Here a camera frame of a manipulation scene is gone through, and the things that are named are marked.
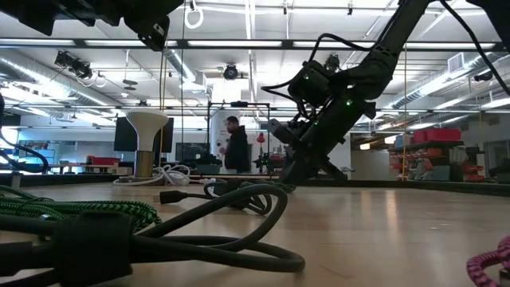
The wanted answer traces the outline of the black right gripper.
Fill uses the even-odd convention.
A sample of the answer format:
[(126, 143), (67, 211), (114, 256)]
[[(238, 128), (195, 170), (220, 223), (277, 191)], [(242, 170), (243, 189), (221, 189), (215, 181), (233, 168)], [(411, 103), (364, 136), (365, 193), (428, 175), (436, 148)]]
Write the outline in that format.
[(276, 119), (268, 123), (268, 130), (286, 145), (290, 157), (285, 160), (280, 173), (282, 183), (302, 183), (316, 177), (318, 168), (301, 159), (322, 159), (320, 168), (337, 182), (347, 180), (347, 176), (327, 155), (350, 131), (360, 117), (375, 117), (375, 103), (365, 100), (335, 99), (317, 116), (308, 122), (298, 122), (292, 127), (283, 125)]

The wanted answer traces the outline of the person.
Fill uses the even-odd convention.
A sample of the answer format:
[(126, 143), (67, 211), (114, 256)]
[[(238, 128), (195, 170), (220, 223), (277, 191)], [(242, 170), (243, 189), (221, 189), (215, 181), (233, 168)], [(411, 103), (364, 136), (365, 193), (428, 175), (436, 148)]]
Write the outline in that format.
[(221, 150), (224, 155), (225, 169), (238, 174), (250, 172), (251, 163), (245, 126), (239, 124), (236, 116), (229, 116), (226, 119), (226, 129), (230, 137), (227, 146)]

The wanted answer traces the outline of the black overhead light bar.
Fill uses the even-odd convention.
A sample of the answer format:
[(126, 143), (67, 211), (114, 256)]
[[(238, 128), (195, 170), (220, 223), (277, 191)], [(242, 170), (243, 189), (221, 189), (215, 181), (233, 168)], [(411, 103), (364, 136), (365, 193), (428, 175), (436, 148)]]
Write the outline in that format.
[[(352, 46), (332, 39), (322, 40), (319, 50), (364, 51), (372, 47), (372, 41), (355, 41)], [(174, 49), (261, 49), (261, 50), (312, 50), (312, 40), (169, 40), (166, 47)], [(459, 41), (410, 41), (405, 44), (413, 52), (474, 51), (472, 42)], [(0, 48), (57, 48), (57, 49), (146, 49), (144, 43), (135, 39), (65, 39), (65, 38), (13, 38), (0, 37)]]

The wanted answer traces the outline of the white funnel-shaped lamp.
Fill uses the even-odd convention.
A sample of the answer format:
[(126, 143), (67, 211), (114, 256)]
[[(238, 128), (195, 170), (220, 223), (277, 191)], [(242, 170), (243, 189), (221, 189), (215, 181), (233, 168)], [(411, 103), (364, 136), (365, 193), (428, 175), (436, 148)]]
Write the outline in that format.
[(159, 110), (149, 108), (134, 108), (126, 117), (137, 135), (134, 176), (150, 178), (154, 164), (155, 136), (167, 124), (168, 117)]

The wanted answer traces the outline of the large black monitor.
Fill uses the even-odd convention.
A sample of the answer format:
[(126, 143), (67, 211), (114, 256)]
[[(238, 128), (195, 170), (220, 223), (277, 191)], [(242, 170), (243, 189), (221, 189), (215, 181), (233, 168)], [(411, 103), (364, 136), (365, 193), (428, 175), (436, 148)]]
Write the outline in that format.
[[(163, 132), (158, 131), (153, 143), (154, 152), (172, 152), (174, 135), (174, 119), (170, 118), (163, 127)], [(126, 117), (120, 117), (116, 121), (114, 150), (135, 151), (138, 146), (138, 136), (135, 129)]]

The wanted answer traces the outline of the storage shelf rack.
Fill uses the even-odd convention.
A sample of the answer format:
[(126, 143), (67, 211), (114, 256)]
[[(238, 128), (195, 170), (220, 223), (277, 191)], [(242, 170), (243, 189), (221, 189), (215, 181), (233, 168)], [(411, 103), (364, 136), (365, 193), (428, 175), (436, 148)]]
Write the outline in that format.
[(485, 167), (478, 159), (484, 152), (462, 141), (431, 141), (389, 150), (390, 167), (402, 181), (485, 181)]

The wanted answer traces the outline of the red storage bin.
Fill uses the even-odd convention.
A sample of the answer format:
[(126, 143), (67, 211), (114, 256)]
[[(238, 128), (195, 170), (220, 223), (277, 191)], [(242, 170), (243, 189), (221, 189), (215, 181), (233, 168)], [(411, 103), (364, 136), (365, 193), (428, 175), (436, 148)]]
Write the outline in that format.
[(415, 144), (426, 142), (461, 141), (461, 131), (458, 128), (431, 128), (414, 132)]

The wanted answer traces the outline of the small black monitor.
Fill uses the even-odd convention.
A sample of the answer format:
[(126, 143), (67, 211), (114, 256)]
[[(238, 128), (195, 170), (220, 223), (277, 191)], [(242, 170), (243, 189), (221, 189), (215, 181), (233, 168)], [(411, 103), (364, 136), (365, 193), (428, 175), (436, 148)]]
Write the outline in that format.
[(175, 146), (175, 160), (205, 159), (208, 151), (209, 145), (207, 143), (177, 143)]

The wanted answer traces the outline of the red box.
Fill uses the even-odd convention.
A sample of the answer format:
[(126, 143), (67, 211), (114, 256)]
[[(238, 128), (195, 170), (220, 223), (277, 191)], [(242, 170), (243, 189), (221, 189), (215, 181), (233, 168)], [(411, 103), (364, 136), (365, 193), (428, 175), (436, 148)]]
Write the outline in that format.
[(116, 165), (119, 161), (120, 159), (115, 157), (97, 157), (94, 155), (89, 155), (87, 157), (88, 165), (113, 166)]

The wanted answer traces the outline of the white air vent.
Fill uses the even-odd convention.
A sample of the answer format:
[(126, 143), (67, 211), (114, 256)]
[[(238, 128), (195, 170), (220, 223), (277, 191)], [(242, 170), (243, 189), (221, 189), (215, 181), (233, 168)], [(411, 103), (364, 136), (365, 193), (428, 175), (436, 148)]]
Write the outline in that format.
[(454, 56), (452, 56), (448, 61), (448, 72), (450, 74), (457, 73), (464, 69), (465, 65), (465, 54), (464, 53), (458, 53)]

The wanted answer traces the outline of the silver ceiling duct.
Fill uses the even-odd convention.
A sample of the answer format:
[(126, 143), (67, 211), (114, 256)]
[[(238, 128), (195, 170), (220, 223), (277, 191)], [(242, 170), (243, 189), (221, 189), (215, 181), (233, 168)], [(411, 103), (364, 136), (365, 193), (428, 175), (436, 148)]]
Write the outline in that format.
[(429, 75), (424, 80), (419, 81), (416, 84), (411, 85), (404, 91), (400, 92), (391, 102), (389, 102), (385, 108), (400, 109), (405, 104), (409, 104), (415, 100), (419, 100), (424, 96), (428, 96), (434, 92), (437, 92), (447, 86), (452, 85), (455, 81), (459, 81), (466, 77), (473, 77), (475, 75), (484, 73), (489, 70), (488, 64), (485, 62), (483, 57), (478, 53), (466, 53), (465, 54), (465, 65), (464, 69), (450, 74), (448, 72), (448, 65), (438, 70), (437, 72)]
[(8, 81), (36, 85), (42, 92), (56, 98), (82, 96), (99, 106), (116, 105), (106, 96), (84, 87), (75, 77), (67, 77), (17, 53), (0, 54), (0, 71), (8, 75)]
[(165, 49), (163, 51), (164, 57), (167, 62), (173, 68), (173, 70), (179, 75), (184, 82), (195, 82), (196, 74), (193, 69), (190, 69), (182, 60), (179, 53), (173, 49)]

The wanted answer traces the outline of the black metal table frame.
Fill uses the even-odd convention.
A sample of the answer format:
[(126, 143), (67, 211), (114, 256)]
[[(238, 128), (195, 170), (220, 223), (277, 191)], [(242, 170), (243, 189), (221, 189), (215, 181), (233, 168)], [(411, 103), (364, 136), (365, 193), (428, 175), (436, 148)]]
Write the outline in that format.
[[(118, 175), (20, 175), (22, 187), (53, 186), (69, 184), (112, 183)], [(444, 181), (388, 181), (348, 180), (337, 182), (332, 179), (308, 179), (296, 184), (298, 187), (352, 187), (385, 189), (419, 189), (446, 191), (463, 194), (489, 195), (510, 198), (510, 184), (496, 183), (455, 183)]]

